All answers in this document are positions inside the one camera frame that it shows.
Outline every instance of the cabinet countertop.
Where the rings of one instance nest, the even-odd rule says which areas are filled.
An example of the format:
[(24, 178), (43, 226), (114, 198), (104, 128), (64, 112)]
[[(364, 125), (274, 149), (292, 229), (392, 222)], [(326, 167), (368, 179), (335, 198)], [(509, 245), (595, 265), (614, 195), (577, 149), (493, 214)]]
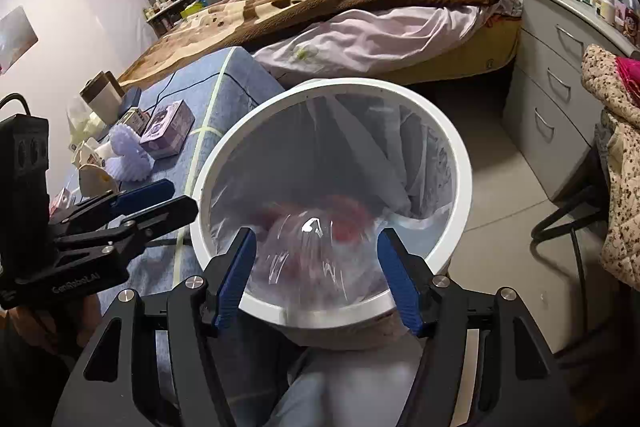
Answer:
[(598, 33), (605, 36), (612, 42), (615, 47), (623, 52), (627, 57), (640, 60), (640, 51), (631, 44), (626, 37), (613, 26), (610, 26), (605, 20), (596, 14), (593, 7), (577, 0), (551, 0), (572, 14), (580, 17), (588, 25), (592, 26)]

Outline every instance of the purple box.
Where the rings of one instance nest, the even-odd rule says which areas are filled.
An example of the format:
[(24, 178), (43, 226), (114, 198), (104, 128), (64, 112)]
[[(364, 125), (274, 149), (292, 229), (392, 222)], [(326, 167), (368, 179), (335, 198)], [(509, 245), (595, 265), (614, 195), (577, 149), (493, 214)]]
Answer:
[(193, 124), (193, 113), (184, 100), (158, 109), (140, 139), (140, 145), (156, 160), (180, 152)]

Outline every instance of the white bed sheet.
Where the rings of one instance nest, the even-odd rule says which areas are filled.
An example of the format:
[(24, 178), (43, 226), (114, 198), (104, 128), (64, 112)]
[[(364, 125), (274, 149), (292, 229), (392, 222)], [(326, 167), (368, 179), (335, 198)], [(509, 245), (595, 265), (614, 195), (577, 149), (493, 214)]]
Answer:
[(256, 51), (254, 58), (285, 86), (310, 78), (392, 71), (459, 46), (495, 12), (519, 17), (522, 0), (458, 9), (347, 10)]

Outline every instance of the silver screw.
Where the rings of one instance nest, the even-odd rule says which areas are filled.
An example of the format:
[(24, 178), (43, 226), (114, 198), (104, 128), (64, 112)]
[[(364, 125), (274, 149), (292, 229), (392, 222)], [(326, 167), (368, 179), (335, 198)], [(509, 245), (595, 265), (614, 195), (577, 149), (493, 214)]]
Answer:
[(506, 301), (514, 301), (518, 294), (513, 288), (502, 288), (502, 290), (500, 290), (500, 296)]
[(136, 294), (133, 293), (133, 290), (131, 289), (122, 290), (120, 293), (118, 293), (118, 301), (129, 302), (135, 296)]
[(200, 288), (204, 283), (204, 279), (199, 275), (192, 275), (184, 283), (187, 285), (188, 289), (193, 290), (194, 288)]
[(436, 275), (433, 278), (433, 283), (438, 288), (446, 288), (451, 284), (451, 279), (449, 279), (449, 277), (447, 277), (446, 275)]

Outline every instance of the drawer handle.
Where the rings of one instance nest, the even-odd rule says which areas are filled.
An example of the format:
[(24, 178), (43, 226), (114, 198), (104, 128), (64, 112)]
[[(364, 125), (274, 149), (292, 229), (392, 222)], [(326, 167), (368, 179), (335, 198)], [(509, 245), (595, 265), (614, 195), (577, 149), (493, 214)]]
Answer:
[(565, 30), (564, 28), (560, 27), (559, 24), (556, 24), (556, 29), (562, 33), (564, 33), (567, 37), (569, 37), (570, 39), (578, 42), (578, 44), (580, 44), (581, 49), (584, 51), (584, 42), (582, 42), (580, 39), (576, 39), (573, 35), (571, 35), (571, 33), (569, 33), (567, 30)]
[(571, 86), (569, 86), (569, 84), (565, 84), (562, 80), (555, 76), (549, 68), (546, 68), (546, 74), (554, 78), (556, 82), (558, 82), (558, 84), (560, 84), (562, 87), (565, 87), (567, 91), (571, 91)]
[(538, 112), (538, 108), (537, 108), (537, 107), (535, 107), (535, 108), (534, 108), (534, 111), (535, 111), (536, 117), (537, 117), (537, 118), (538, 118), (538, 119), (539, 119), (543, 124), (545, 124), (547, 127), (549, 127), (549, 129), (551, 130), (551, 139), (553, 139), (553, 138), (554, 138), (554, 133), (556, 132), (556, 128), (555, 128), (555, 127), (553, 127), (552, 125), (549, 125), (548, 123), (546, 123), (546, 122), (545, 122), (545, 119), (544, 119), (544, 118), (542, 118), (542, 117), (540, 116), (540, 113)]

